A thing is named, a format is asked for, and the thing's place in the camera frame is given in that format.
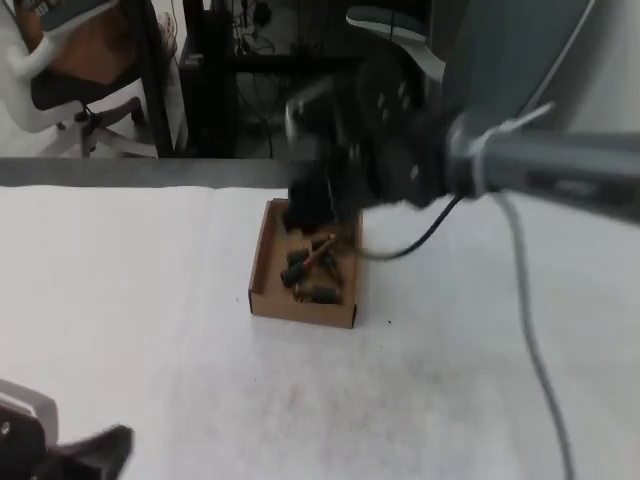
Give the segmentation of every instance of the office chair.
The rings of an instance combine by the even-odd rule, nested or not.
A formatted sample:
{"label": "office chair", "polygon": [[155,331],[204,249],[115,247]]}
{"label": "office chair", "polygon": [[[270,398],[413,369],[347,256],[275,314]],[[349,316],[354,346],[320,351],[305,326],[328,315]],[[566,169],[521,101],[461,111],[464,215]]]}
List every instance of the office chair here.
{"label": "office chair", "polygon": [[443,108],[507,119],[536,105],[595,1],[471,0],[447,63],[429,49],[428,26],[413,17],[351,7],[347,22],[403,48],[441,85]]}
{"label": "office chair", "polygon": [[12,120],[23,130],[37,133],[54,126],[58,135],[40,155],[55,157],[80,146],[82,157],[89,157],[96,143],[122,153],[155,157],[155,146],[135,142],[108,127],[131,115],[134,123],[144,121],[138,97],[99,113],[87,105],[102,100],[139,78],[133,65],[109,85],[56,74],[47,69],[69,35],[96,15],[116,6],[119,0],[68,2],[40,17],[44,38],[28,51],[12,6],[0,6],[0,98]]}

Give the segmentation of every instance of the white tablecloth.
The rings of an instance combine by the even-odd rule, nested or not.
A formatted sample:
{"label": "white tablecloth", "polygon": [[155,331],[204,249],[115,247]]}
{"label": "white tablecloth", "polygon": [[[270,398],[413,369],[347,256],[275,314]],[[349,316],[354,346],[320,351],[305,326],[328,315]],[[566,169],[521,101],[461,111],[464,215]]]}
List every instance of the white tablecloth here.
{"label": "white tablecloth", "polygon": [[[57,400],[63,441],[132,426],[125,479],[560,478],[497,207],[367,265],[345,331],[249,314],[278,195],[0,190],[0,377]],[[580,477],[636,480],[640,229],[518,203]],[[368,214],[365,239],[408,243],[442,206]]]}

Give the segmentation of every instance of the open cardboard box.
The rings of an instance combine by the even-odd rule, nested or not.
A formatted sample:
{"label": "open cardboard box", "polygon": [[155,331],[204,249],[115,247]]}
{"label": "open cardboard box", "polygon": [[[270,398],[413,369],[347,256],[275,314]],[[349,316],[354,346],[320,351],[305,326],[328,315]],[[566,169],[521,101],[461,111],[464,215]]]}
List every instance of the open cardboard box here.
{"label": "open cardboard box", "polygon": [[[353,328],[358,309],[358,256],[354,251],[341,251],[335,255],[344,279],[341,305],[301,303],[294,299],[290,289],[282,285],[280,272],[287,266],[287,254],[300,248],[310,248],[311,240],[326,238],[335,228],[326,228],[315,235],[304,236],[300,231],[286,233],[280,222],[287,201],[271,200],[267,203],[258,238],[249,285],[251,313],[261,317],[281,318],[297,322]],[[355,243],[362,244],[362,219],[354,225]],[[334,287],[330,276],[320,267],[314,267],[305,285]]]}

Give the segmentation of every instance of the black object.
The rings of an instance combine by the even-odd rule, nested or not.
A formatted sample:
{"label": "black object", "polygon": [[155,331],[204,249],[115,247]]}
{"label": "black object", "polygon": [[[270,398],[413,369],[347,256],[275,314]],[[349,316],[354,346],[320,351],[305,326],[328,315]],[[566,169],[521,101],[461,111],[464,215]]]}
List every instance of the black object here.
{"label": "black object", "polygon": [[226,9],[205,10],[185,1],[187,38],[178,62],[187,119],[188,149],[197,156],[235,155],[240,105],[235,72],[222,61],[234,54],[233,18]]}
{"label": "black object", "polygon": [[340,266],[331,252],[327,252],[320,259],[320,266],[327,272],[331,279],[341,287],[344,283],[342,278],[342,272],[340,272]]}
{"label": "black object", "polygon": [[116,480],[129,458],[133,431],[113,427],[92,438],[56,445],[53,399],[0,379],[0,478]]}
{"label": "black object", "polygon": [[302,302],[320,303],[323,305],[338,305],[341,303],[340,292],[331,287],[306,288],[297,285],[293,291],[296,300]]}
{"label": "black object", "polygon": [[304,263],[296,263],[292,267],[280,272],[280,278],[286,288],[292,288],[295,284],[304,280],[305,273]]}
{"label": "black object", "polygon": [[116,480],[133,448],[133,430],[116,426],[95,437],[55,447],[33,477],[42,480]]}
{"label": "black object", "polygon": [[9,427],[5,435],[0,434],[0,478],[29,479],[47,455],[42,424],[35,417],[0,406],[0,430],[4,425]]}
{"label": "black object", "polygon": [[293,267],[296,263],[303,263],[307,258],[309,258],[308,248],[293,250],[287,255],[287,265]]}
{"label": "black object", "polygon": [[271,22],[271,16],[272,12],[267,2],[256,0],[256,6],[253,8],[253,24],[264,28]]}

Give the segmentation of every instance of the black cable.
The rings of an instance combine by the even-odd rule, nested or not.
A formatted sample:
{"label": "black cable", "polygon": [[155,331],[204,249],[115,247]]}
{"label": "black cable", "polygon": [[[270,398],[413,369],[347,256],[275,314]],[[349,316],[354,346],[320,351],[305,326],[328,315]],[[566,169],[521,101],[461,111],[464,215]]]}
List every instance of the black cable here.
{"label": "black cable", "polygon": [[256,92],[256,99],[258,100],[258,106],[260,107],[260,112],[262,112],[262,117],[266,119],[267,123],[269,119],[267,118],[267,109],[264,107],[264,103],[262,102],[262,95],[260,95],[260,89],[258,88],[258,77],[256,74],[253,74],[253,90]]}
{"label": "black cable", "polygon": [[396,28],[396,11],[391,10],[391,28],[389,29],[389,41],[393,42],[393,31]]}
{"label": "black cable", "polygon": [[518,215],[518,211],[513,203],[511,203],[511,201],[502,194],[494,195],[494,199],[502,208],[505,216],[507,217],[507,221],[509,222],[509,227],[511,228],[513,252],[516,262],[516,283],[518,286],[518,303],[522,323],[522,334],[556,432],[558,445],[560,446],[560,457],[562,460],[564,479],[574,480],[576,476],[575,465],[573,461],[573,451],[571,448],[569,431],[567,429],[564,415],[562,414],[562,409],[560,408],[560,402],[558,401],[557,395],[553,389],[549,372],[542,360],[540,346],[538,345],[538,340],[533,326],[533,316],[531,314],[531,289],[529,287],[529,268],[527,265],[524,229],[522,228],[520,215]]}
{"label": "black cable", "polygon": [[238,95],[240,96],[240,99],[244,102],[244,104],[251,109],[254,115],[258,117],[258,120],[260,120],[260,122],[264,125],[265,131],[267,133],[267,140],[269,141],[269,158],[273,158],[273,138],[271,135],[271,127],[269,126],[269,122],[267,121],[266,118],[260,115],[260,113],[256,110],[256,108],[253,105],[251,105],[247,101],[245,96],[242,94],[242,91],[240,90],[240,86],[238,86]]}
{"label": "black cable", "polygon": [[[338,215],[335,199],[333,197],[333,187],[331,186],[331,177],[329,176],[328,172],[325,174],[325,178],[327,180],[327,193],[329,195],[329,205],[331,207],[331,213],[334,216],[336,222],[340,223],[340,217]],[[451,211],[455,208],[456,205],[458,205],[458,203],[460,203],[460,201],[463,198],[464,198],[463,195],[456,195],[455,197],[453,197],[453,199],[449,202],[449,204],[444,208],[442,213],[438,215],[438,218],[436,218],[436,220],[431,224],[431,226],[425,232],[425,234],[422,235],[418,240],[413,242],[408,247],[392,253],[378,253],[378,252],[371,252],[364,248],[356,248],[356,253],[359,256],[366,258],[367,260],[373,260],[375,262],[389,262],[389,261],[397,260],[399,258],[406,257],[407,255],[412,254],[417,249],[419,249],[422,245],[424,245],[425,242],[429,240],[434,233],[436,233],[436,230],[438,230],[440,225],[442,225],[442,222],[445,221],[445,219],[449,216]]]}

